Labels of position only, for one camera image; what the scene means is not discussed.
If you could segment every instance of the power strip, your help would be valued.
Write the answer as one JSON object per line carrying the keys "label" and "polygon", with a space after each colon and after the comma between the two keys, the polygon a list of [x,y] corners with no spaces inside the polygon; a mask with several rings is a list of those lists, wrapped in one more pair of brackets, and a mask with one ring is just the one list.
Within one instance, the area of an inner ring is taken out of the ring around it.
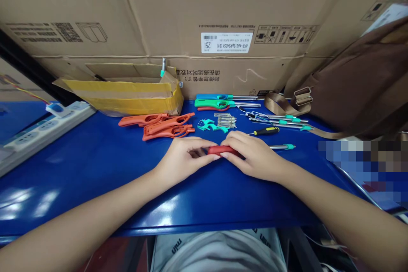
{"label": "power strip", "polygon": [[7,149],[13,150],[14,153],[0,161],[0,177],[96,112],[86,102],[74,102],[67,109],[71,112],[65,117],[57,118],[50,116],[45,121],[20,133],[4,146]]}

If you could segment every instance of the brown bag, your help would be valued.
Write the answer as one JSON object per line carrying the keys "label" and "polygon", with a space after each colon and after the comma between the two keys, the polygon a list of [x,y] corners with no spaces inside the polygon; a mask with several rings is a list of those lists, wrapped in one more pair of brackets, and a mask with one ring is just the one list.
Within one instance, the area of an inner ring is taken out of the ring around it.
{"label": "brown bag", "polygon": [[265,106],[278,115],[310,113],[341,131],[311,131],[325,138],[374,139],[398,133],[408,114],[408,17],[347,47],[308,77],[294,92],[291,105],[270,93]]}

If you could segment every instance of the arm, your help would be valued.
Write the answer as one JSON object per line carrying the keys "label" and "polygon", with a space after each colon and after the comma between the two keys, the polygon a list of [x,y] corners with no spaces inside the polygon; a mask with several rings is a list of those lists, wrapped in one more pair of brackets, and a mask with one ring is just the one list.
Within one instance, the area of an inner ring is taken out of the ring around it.
{"label": "arm", "polygon": [[408,226],[372,204],[281,158],[262,140],[230,132],[229,145],[246,160],[222,153],[243,173],[274,181],[302,200],[353,253],[375,271],[408,270]]}
{"label": "arm", "polygon": [[2,272],[73,271],[150,200],[219,158],[199,137],[175,139],[160,163],[130,183],[90,200],[0,250]]}

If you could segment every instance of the yellow wire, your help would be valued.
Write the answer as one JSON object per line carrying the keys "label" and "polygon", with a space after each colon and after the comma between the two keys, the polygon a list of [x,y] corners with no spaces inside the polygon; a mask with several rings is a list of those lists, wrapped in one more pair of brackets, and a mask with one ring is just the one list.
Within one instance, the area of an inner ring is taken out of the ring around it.
{"label": "yellow wire", "polygon": [[37,96],[36,94],[32,93],[31,91],[22,89],[22,88],[21,88],[20,86],[18,86],[17,84],[14,84],[14,83],[13,83],[12,81],[10,81],[10,80],[8,79],[8,77],[5,76],[4,74],[0,74],[0,76],[1,76],[1,77],[3,78],[3,80],[5,80],[7,83],[13,85],[17,90],[20,90],[20,91],[22,91],[22,92],[25,92],[26,94],[28,94],[28,95],[30,95],[30,96],[32,96],[32,97],[34,97],[34,98],[37,98],[37,99],[39,99],[39,100],[45,102],[46,104],[50,104],[50,102],[48,102],[47,100],[45,100],[45,99],[43,99],[43,98]]}

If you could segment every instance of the red tool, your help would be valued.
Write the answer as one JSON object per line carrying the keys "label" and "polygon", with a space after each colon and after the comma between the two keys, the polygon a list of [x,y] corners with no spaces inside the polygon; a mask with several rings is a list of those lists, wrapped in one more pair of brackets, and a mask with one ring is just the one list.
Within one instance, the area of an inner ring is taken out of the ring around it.
{"label": "red tool", "polygon": [[192,133],[196,131],[192,127],[193,125],[182,125],[182,126],[177,126],[177,127],[169,127],[167,129],[157,132],[156,134],[149,135],[149,134],[146,134],[146,130],[148,126],[145,126],[142,140],[147,141],[147,140],[157,138],[157,137],[170,137],[170,138],[184,137],[188,133]]}
{"label": "red tool", "polygon": [[136,125],[138,124],[140,127],[144,127],[145,125],[150,125],[154,123],[161,122],[169,117],[167,113],[158,113],[158,114],[151,114],[151,115],[140,115],[140,116],[129,116],[123,117],[119,121],[120,127],[125,127],[129,125]]}
{"label": "red tool", "polygon": [[202,107],[202,108],[197,108],[198,111],[227,111],[229,110],[230,106],[228,105],[226,108],[223,109],[218,109],[218,108],[212,108],[212,107]]}
{"label": "red tool", "polygon": [[159,131],[165,130],[170,127],[177,127],[180,125],[183,125],[184,123],[187,122],[188,119],[190,119],[192,116],[194,116],[194,113],[188,113],[182,116],[174,117],[168,120],[165,120],[163,122],[155,123],[153,125],[148,125],[144,128],[144,134],[145,135],[154,135],[158,133]]}
{"label": "red tool", "polygon": [[215,154],[215,155],[221,156],[220,153],[223,153],[223,152],[232,153],[238,157],[243,158],[243,156],[238,151],[232,149],[230,146],[209,147],[207,154]]}

